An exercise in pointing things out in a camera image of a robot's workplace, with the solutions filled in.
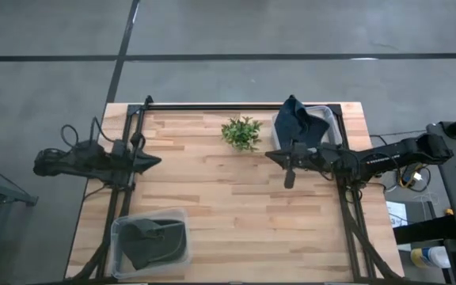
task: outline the potted plant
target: potted plant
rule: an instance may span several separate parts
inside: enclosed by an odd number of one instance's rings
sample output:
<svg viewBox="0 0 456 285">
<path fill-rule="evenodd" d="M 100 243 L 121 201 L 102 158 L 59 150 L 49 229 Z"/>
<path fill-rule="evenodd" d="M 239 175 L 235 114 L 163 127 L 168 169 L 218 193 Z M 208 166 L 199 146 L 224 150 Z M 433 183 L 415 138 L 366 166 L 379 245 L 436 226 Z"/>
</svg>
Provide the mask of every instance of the potted plant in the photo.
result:
<svg viewBox="0 0 456 285">
<path fill-rule="evenodd" d="M 258 138 L 258 131 L 263 123 L 252 118 L 242 117 L 243 120 L 230 118 L 230 123 L 223 124 L 221 132 L 222 139 L 230 144 L 235 150 L 258 150 L 255 145 L 261 142 Z"/>
</svg>

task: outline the navy blue cloth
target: navy blue cloth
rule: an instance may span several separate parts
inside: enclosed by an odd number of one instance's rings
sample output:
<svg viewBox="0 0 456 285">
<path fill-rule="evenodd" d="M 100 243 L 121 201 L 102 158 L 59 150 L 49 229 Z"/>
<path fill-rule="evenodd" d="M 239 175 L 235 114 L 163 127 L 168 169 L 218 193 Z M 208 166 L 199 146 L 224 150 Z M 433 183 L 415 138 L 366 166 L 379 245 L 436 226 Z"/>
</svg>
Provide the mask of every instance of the navy blue cloth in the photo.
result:
<svg viewBox="0 0 456 285">
<path fill-rule="evenodd" d="M 291 141 L 305 143 L 307 148 L 319 146 L 330 124 L 308 114 L 304 104 L 291 95 L 279 110 L 274 126 L 281 149 L 284 149 Z"/>
<path fill-rule="evenodd" d="M 122 226 L 119 245 L 135 270 L 152 263 L 172 263 L 186 250 L 185 224 L 176 220 L 135 220 Z"/>
</svg>

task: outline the concrete floor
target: concrete floor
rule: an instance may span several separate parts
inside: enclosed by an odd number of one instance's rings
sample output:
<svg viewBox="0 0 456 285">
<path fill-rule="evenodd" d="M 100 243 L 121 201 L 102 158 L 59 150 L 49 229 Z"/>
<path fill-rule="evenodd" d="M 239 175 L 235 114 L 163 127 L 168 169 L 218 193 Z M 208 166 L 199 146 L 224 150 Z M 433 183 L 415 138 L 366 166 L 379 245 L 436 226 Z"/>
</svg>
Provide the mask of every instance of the concrete floor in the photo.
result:
<svg viewBox="0 0 456 285">
<path fill-rule="evenodd" d="M 0 55 L 114 55 L 130 4 L 0 0 Z M 456 0 L 142 0 L 128 54 L 223 52 L 456 52 Z M 0 170 L 40 196 L 36 207 L 13 210 L 0 242 L 0 283 L 62 279 L 86 180 L 37 177 L 32 164 L 38 150 L 66 149 L 63 124 L 87 136 L 113 67 L 0 63 Z M 283 101 L 292 93 L 362 101 L 371 133 L 423 129 L 456 118 L 456 59 L 125 63 L 116 102 L 148 94 L 160 102 Z M 432 173 L 441 213 L 448 201 Z M 396 190 L 388 199 L 415 196 Z"/>
</svg>

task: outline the black tile line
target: black tile line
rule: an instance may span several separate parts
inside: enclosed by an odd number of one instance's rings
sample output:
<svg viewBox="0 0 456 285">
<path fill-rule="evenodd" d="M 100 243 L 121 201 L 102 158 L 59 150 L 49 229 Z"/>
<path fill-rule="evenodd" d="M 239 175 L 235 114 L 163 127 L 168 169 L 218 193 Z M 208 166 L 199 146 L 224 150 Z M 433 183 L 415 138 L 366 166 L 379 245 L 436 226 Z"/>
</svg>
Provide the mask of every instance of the black tile line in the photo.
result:
<svg viewBox="0 0 456 285">
<path fill-rule="evenodd" d="M 126 55 L 128 62 L 201 62 L 265 60 L 378 60 L 456 59 L 456 52 L 442 53 L 355 53 L 355 54 L 225 54 L 225 55 Z"/>
<path fill-rule="evenodd" d="M 127 17 L 126 28 L 124 29 L 123 40 L 120 44 L 119 49 L 119 57 L 116 61 L 116 67 L 114 68 L 114 73 L 112 74 L 112 80 L 110 81 L 110 86 L 108 88 L 107 99 L 105 101 L 105 105 L 107 103 L 113 103 L 116 99 L 117 87 L 119 86 L 120 75 L 123 72 L 123 65 L 124 65 L 124 56 L 127 52 L 127 47 L 130 43 L 131 32 L 133 31 L 133 25 L 136 21 L 136 14 L 139 9 L 140 0 L 133 0 L 131 3 L 130 13 Z"/>
<path fill-rule="evenodd" d="M 127 51 L 129 36 L 123 38 L 121 51 Z M 456 59 L 456 52 L 428 53 L 351 53 L 351 54 L 190 54 L 190 55 L 19 55 L 0 56 L 0 62 L 201 62 L 201 61 L 272 61 L 272 60 L 396 60 L 396 59 Z"/>
<path fill-rule="evenodd" d="M 117 55 L 0 55 L 0 62 L 111 62 Z"/>
</svg>

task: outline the butcher block tabletop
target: butcher block tabletop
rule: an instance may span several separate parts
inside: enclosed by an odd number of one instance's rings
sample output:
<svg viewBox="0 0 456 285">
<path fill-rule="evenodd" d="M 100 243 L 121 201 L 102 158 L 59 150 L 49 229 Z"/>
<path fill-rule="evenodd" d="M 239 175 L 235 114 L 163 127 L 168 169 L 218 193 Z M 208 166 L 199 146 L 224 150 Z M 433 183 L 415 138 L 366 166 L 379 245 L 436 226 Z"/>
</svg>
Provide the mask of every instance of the butcher block tabletop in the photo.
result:
<svg viewBox="0 0 456 285">
<path fill-rule="evenodd" d="M 359 102 L 307 104 L 341 105 L 350 148 L 372 147 Z M 102 128 L 109 138 L 121 138 L 126 111 L 127 104 L 108 104 Z M 352 281 L 335 182 L 319 173 L 296 170 L 294 187 L 285 189 L 284 171 L 264 156 L 273 150 L 271 125 L 276 112 L 146 111 L 144 152 L 162 162 L 137 176 L 129 215 L 184 208 L 192 262 L 183 272 L 130 281 Z M 221 125 L 242 116 L 263 123 L 262 142 L 254 153 L 238 153 L 221 140 Z M 112 149 L 103 138 L 99 142 L 107 151 Z M 90 180 L 86 193 L 100 186 L 100 181 Z M 106 189 L 83 203 L 66 277 L 79 272 L 101 243 L 109 200 Z M 382 188 L 365 188 L 362 205 L 370 241 L 402 276 Z M 364 271 L 360 246 L 357 252 Z"/>
</svg>

